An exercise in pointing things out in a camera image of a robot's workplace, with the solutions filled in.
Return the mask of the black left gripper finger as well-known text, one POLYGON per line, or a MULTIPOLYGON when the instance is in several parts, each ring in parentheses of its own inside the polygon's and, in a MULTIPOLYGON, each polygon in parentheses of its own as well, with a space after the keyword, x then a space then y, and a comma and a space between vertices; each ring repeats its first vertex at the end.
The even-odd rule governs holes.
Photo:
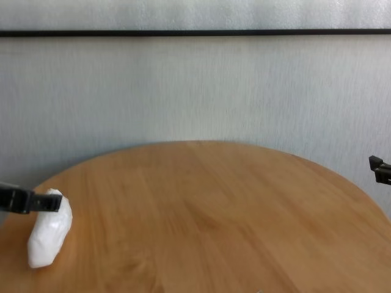
POLYGON ((30 211, 57 212, 60 209, 62 195, 34 194, 30 200, 30 211))

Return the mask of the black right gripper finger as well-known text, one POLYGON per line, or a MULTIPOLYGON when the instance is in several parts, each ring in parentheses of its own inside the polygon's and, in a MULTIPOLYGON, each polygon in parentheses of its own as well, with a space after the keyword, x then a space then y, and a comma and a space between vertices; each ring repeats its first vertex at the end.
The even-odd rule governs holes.
POLYGON ((391 166, 376 156, 369 158, 370 170, 375 174, 377 183, 391 185, 391 166))

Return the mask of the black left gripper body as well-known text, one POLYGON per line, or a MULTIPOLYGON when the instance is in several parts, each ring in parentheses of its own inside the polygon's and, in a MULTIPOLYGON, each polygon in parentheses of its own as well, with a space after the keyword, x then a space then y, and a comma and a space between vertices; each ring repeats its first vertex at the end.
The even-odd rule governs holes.
POLYGON ((30 213, 32 191, 13 184, 1 183, 1 211, 16 214, 30 213))

